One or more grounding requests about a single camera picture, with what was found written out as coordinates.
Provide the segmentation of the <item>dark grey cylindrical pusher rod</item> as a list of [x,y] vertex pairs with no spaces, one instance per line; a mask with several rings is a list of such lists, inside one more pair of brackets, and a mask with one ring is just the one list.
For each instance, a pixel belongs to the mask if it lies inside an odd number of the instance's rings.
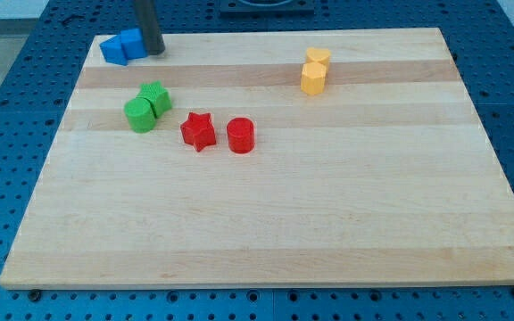
[[162,54],[165,51],[165,44],[154,0],[134,0],[133,7],[147,53]]

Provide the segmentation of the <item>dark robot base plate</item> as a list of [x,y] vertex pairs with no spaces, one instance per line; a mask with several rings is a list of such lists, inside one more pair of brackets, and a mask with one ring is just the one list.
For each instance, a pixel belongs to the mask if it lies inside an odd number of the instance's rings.
[[313,14],[313,0],[219,0],[220,16]]

